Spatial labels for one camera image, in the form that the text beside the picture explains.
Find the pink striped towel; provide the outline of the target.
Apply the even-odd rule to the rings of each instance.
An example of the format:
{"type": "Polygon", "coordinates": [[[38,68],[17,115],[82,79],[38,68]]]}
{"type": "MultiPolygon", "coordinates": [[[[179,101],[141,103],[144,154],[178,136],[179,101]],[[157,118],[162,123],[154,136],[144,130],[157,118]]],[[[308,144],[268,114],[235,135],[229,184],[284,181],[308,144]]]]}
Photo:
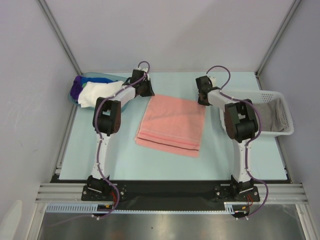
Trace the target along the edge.
{"type": "Polygon", "coordinates": [[[157,94],[150,98],[134,140],[143,147],[197,158],[205,112],[194,100],[157,94]]]}

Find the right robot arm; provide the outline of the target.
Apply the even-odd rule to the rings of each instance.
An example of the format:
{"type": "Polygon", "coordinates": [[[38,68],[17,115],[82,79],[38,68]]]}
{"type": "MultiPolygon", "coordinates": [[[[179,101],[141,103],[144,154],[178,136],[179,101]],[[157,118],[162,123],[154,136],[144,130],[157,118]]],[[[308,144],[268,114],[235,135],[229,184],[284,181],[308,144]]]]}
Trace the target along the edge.
{"type": "Polygon", "coordinates": [[[260,135],[260,120],[249,99],[237,99],[213,85],[208,76],[195,79],[198,90],[198,104],[219,108],[224,117],[224,126],[228,137],[232,140],[234,165],[230,180],[229,196],[242,201],[254,189],[251,174],[251,145],[260,135]]]}

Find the grey terry towel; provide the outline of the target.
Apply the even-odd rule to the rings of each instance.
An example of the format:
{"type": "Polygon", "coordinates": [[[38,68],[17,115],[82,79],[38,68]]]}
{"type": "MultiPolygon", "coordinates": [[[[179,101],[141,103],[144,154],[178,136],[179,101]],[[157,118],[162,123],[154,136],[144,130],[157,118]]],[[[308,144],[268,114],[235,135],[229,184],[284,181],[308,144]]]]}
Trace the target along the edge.
{"type": "Polygon", "coordinates": [[[281,132],[285,129],[286,120],[283,116],[280,98],[270,102],[255,103],[254,106],[260,114],[263,132],[281,132]]]}

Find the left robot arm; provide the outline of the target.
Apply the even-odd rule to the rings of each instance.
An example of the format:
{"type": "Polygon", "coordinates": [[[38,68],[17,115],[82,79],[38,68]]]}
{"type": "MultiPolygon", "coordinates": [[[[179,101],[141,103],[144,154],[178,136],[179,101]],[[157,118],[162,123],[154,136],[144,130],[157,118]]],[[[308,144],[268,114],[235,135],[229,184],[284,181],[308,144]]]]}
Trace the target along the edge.
{"type": "Polygon", "coordinates": [[[105,201],[117,192],[116,186],[109,180],[106,163],[111,150],[110,142],[120,130],[122,107],[137,96],[154,95],[149,69],[138,67],[119,90],[111,96],[97,99],[92,121],[97,133],[97,153],[91,174],[82,190],[83,201],[105,201]]]}

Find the white towel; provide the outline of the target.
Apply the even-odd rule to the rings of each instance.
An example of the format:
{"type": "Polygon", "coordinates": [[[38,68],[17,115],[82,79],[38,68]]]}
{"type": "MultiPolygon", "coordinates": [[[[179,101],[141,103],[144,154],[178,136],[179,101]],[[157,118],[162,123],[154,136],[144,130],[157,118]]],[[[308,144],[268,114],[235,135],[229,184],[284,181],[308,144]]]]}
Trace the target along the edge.
{"type": "Polygon", "coordinates": [[[94,108],[98,98],[107,98],[120,90],[123,81],[114,81],[110,83],[87,82],[78,97],[78,104],[81,108],[94,108]]]}

